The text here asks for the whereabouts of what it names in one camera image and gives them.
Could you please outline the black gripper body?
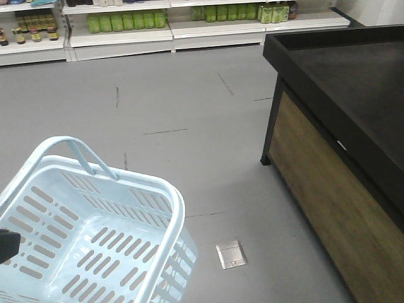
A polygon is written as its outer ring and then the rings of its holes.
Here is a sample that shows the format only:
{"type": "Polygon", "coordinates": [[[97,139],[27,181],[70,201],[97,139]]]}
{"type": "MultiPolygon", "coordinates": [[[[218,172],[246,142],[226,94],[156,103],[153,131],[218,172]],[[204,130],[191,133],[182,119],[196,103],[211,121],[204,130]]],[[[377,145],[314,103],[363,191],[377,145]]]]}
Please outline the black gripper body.
{"type": "Polygon", "coordinates": [[[21,235],[7,229],[0,231],[0,262],[5,263],[19,253],[21,235]]]}

